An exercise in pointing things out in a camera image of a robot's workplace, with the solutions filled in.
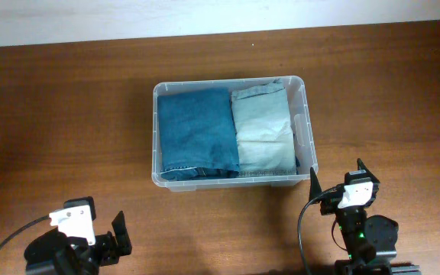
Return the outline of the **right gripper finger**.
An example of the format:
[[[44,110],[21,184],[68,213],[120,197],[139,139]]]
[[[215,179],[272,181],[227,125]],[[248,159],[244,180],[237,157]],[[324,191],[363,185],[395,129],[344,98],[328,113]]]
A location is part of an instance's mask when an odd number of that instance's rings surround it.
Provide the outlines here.
[[[320,186],[314,167],[310,168],[309,173],[310,173],[309,201],[319,202],[320,195],[322,194],[322,188]]]
[[[357,170],[362,174],[365,174],[367,177],[371,178],[373,176],[372,172],[366,167],[361,158],[357,159]]]

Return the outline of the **blue garment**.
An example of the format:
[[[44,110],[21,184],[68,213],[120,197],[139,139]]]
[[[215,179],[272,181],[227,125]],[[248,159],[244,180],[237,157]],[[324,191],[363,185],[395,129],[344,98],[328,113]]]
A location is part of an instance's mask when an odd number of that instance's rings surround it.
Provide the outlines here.
[[[296,174],[299,175],[300,162],[297,156],[295,156]]]

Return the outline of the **light grey jeans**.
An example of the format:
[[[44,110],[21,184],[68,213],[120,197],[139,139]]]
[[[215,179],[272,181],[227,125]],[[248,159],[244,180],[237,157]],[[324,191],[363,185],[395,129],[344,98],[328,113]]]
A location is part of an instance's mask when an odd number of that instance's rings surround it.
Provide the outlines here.
[[[240,177],[296,174],[294,133],[286,88],[280,79],[233,91]]]

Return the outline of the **dark blue jeans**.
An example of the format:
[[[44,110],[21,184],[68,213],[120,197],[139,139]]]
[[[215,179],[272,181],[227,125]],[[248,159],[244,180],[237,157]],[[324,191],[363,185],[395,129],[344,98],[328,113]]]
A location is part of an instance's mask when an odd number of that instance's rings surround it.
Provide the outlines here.
[[[240,160],[226,88],[160,95],[157,107],[163,179],[238,176]]]

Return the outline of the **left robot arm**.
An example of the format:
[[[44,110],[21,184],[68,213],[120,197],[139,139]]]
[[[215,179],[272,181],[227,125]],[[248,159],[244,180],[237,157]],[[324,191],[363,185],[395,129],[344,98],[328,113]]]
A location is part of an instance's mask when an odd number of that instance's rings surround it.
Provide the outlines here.
[[[48,215],[52,230],[33,240],[25,249],[25,273],[33,275],[98,275],[99,269],[116,265],[132,252],[125,214],[112,221],[113,230],[96,235],[94,199],[71,199]]]

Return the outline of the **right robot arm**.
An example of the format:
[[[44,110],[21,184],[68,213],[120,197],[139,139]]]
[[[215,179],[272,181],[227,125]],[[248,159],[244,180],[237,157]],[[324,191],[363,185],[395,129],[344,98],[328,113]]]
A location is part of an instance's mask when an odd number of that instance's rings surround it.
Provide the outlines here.
[[[323,191],[313,168],[307,205],[318,203],[322,215],[334,215],[344,241],[347,260],[335,262],[336,274],[391,274],[396,256],[398,223],[382,215],[369,217],[366,208],[375,201],[380,181],[357,160],[357,170],[345,181]]]

